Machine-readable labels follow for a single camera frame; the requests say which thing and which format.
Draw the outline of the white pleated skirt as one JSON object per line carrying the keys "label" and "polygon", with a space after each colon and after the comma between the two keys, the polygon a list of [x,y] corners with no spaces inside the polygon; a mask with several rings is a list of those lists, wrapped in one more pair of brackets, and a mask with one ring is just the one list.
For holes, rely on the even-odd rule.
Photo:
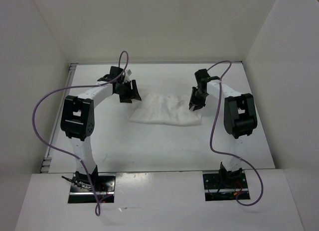
{"label": "white pleated skirt", "polygon": [[130,122],[172,126],[201,125],[201,111],[189,109],[186,95],[145,93],[141,101],[134,101],[127,110]]}

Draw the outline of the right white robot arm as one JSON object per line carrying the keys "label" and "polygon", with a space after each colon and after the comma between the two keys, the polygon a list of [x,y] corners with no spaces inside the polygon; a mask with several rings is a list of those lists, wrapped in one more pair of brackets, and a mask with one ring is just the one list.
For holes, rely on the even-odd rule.
{"label": "right white robot arm", "polygon": [[[197,86],[192,87],[189,109],[196,111],[204,108],[209,95],[218,99],[209,143],[212,152],[231,158],[229,164],[221,163],[218,171],[219,184],[229,188],[240,179],[242,174],[243,141],[253,133],[258,124],[254,97],[251,93],[243,94],[235,91],[224,84],[222,78],[210,76],[207,69],[200,69],[194,75]],[[213,135],[220,111],[223,111],[224,129],[232,139],[233,147],[228,152],[217,151],[213,147]]]}

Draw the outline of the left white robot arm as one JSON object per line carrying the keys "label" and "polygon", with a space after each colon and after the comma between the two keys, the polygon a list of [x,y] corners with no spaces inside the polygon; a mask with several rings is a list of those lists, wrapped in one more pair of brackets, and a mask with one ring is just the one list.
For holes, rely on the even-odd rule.
{"label": "left white robot arm", "polygon": [[98,167],[93,158],[91,135],[95,128],[94,109],[106,98],[117,94],[121,103],[141,101],[136,80],[130,79],[131,71],[112,66],[110,73],[97,84],[77,95],[64,99],[60,127],[69,138],[76,156],[76,172],[72,182],[88,191],[99,186]]}

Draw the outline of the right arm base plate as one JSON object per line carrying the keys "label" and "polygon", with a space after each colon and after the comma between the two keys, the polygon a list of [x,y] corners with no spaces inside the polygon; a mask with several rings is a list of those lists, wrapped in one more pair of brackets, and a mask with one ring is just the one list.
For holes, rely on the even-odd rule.
{"label": "right arm base plate", "polygon": [[249,200],[249,190],[245,173],[234,181],[221,181],[217,171],[202,174],[205,200],[208,201],[231,201]]}

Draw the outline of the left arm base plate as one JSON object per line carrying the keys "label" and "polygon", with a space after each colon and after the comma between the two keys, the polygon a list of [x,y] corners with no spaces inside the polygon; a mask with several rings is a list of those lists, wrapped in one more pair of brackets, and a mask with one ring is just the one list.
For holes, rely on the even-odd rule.
{"label": "left arm base plate", "polygon": [[[71,182],[69,191],[69,204],[87,204],[96,203],[92,188],[88,181],[76,181],[76,176],[73,174],[72,179],[67,179]],[[115,173],[100,173],[99,184],[95,186],[98,199],[102,199],[102,203],[113,203],[115,192]]]}

